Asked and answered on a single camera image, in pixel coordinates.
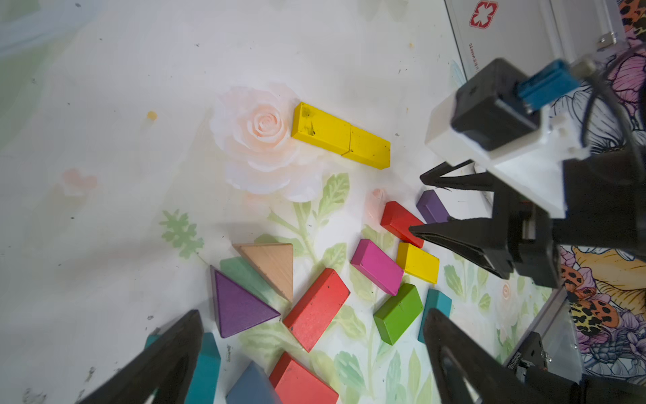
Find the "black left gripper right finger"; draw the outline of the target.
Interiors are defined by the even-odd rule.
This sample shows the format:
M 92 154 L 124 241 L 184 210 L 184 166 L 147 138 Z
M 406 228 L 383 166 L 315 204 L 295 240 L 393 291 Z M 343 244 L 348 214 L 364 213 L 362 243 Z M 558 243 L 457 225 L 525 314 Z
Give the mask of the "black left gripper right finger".
M 438 309 L 424 321 L 424 338 L 443 403 L 472 403 L 468 385 L 484 403 L 548 403 L 498 364 Z

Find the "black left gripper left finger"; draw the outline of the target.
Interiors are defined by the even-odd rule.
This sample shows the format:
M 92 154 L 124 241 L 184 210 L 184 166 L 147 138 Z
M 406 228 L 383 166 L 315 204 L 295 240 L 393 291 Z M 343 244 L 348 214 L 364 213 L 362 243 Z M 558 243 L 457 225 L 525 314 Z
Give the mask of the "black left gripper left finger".
M 183 403 L 193 379 L 204 334 L 197 310 L 188 311 L 153 344 L 83 403 Z

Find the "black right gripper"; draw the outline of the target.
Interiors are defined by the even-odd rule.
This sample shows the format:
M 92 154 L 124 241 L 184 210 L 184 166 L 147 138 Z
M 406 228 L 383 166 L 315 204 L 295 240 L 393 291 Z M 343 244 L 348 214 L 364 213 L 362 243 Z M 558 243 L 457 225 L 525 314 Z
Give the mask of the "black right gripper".
M 561 286 L 558 249 L 553 240 L 553 222 L 537 204 L 509 186 L 497 186 L 490 173 L 447 177 L 472 165 L 444 162 L 420 176 L 424 185 L 446 190 L 494 191 L 492 219 L 451 220 L 410 227 L 410 233 L 465 258 L 501 279 L 513 272 L 538 286 Z

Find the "green block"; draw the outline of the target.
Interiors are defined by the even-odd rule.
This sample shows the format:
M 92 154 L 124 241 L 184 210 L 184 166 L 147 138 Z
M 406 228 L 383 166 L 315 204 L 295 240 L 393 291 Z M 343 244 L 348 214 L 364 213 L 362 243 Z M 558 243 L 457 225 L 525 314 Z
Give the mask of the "green block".
M 395 345 L 410 325 L 422 314 L 423 305 L 417 287 L 404 283 L 373 315 L 380 338 Z

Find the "magenta block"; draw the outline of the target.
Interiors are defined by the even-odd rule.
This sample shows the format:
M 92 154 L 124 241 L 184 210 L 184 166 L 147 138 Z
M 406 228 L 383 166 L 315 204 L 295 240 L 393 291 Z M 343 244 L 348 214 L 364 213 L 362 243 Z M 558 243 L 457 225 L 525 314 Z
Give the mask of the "magenta block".
M 373 241 L 362 239 L 350 263 L 386 294 L 398 294 L 404 270 Z

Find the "yellow block long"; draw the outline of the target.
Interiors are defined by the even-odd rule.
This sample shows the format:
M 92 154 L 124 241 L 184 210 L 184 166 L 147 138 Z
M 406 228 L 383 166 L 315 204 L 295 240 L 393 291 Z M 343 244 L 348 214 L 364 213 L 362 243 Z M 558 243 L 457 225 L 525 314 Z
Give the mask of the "yellow block long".
M 350 150 L 351 125 L 309 104 L 300 103 L 294 110 L 292 138 L 343 155 Z

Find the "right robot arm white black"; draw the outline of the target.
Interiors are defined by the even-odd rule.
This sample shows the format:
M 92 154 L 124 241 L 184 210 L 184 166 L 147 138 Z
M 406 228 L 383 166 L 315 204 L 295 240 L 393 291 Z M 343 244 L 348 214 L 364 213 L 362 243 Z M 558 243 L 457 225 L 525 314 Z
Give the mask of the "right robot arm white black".
M 589 58 L 556 60 L 528 76 L 497 58 L 433 111 L 427 146 L 442 163 L 421 176 L 443 189 L 490 192 L 490 217 L 413 226 L 501 279 L 512 273 L 560 287 L 561 245 L 645 255 L 645 148 Z M 548 104 L 582 82 L 609 109 L 626 146 L 595 154 L 589 122 L 551 116 Z

